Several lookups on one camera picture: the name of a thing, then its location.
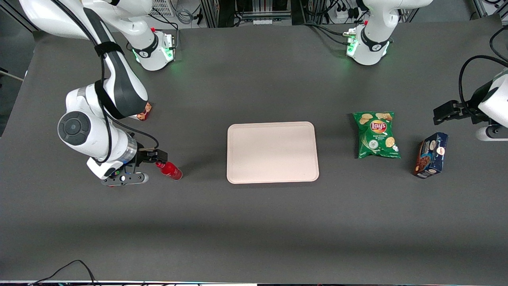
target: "black strap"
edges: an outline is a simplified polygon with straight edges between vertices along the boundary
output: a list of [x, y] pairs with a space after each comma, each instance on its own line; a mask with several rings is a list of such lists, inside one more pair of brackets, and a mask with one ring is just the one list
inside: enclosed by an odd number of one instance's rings
[[109, 111], [109, 114], [113, 116], [116, 119], [122, 119], [125, 118], [118, 109], [116, 109], [116, 106], [113, 104], [113, 101], [111, 101], [111, 98], [109, 97], [108, 93], [104, 90], [103, 85], [101, 84], [101, 81], [98, 80], [95, 82], [95, 90], [97, 94], [97, 98], [99, 99], [99, 103], [101, 103], [107, 111]]
[[122, 51], [122, 48], [115, 42], [104, 42], [104, 43], [101, 43], [101, 44], [95, 46], [94, 48], [95, 48], [97, 55], [99, 57], [101, 57], [109, 52], [112, 52], [112, 51], [119, 51], [122, 54], [124, 54]]
[[362, 41], [367, 45], [367, 47], [369, 47], [370, 51], [380, 51], [384, 46], [386, 46], [386, 43], [388, 43], [388, 40], [382, 42], [372, 41], [365, 34], [365, 28], [363, 28], [360, 37], [362, 38]]

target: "lay's logo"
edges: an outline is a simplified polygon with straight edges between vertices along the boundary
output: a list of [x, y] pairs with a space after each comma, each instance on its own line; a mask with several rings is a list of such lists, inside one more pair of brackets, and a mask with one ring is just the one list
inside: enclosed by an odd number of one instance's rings
[[375, 133], [383, 133], [386, 131], [386, 123], [381, 120], [374, 120], [370, 123], [370, 129]]

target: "white crate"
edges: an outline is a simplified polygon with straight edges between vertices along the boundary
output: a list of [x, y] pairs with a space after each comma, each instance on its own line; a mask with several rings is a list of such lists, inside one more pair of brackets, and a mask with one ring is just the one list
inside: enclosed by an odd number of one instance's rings
[[[171, 0], [153, 0], [153, 8], [152, 12], [150, 12], [150, 15], [154, 17], [160, 17], [161, 15], [157, 13], [159, 11], [164, 17], [173, 17], [175, 16], [175, 11], [173, 11], [173, 8], [171, 7]], [[176, 7], [176, 0], [173, 1], [173, 6]]]

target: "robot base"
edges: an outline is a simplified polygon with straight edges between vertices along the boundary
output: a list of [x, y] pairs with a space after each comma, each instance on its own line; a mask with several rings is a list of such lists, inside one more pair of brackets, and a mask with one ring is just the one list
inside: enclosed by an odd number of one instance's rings
[[154, 34], [158, 37], [158, 47], [148, 58], [144, 58], [143, 55], [139, 55], [133, 51], [136, 56], [136, 61], [140, 63], [145, 70], [149, 71], [160, 70], [175, 58], [173, 37], [160, 31], [155, 31]]
[[387, 42], [386, 46], [381, 47], [378, 51], [371, 51], [367, 44], [365, 44], [362, 38], [359, 36], [365, 28], [365, 25], [359, 25], [356, 28], [349, 29], [349, 36], [347, 42], [349, 46], [347, 46], [346, 54], [350, 56], [360, 65], [364, 66], [372, 66], [377, 64], [381, 58], [386, 54], [388, 46], [390, 42]]

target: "beige tray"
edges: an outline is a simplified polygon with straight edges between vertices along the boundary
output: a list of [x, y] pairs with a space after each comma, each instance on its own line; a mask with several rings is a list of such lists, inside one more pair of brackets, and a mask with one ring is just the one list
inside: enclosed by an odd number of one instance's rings
[[319, 177], [310, 122], [234, 124], [228, 129], [232, 184], [312, 182]]

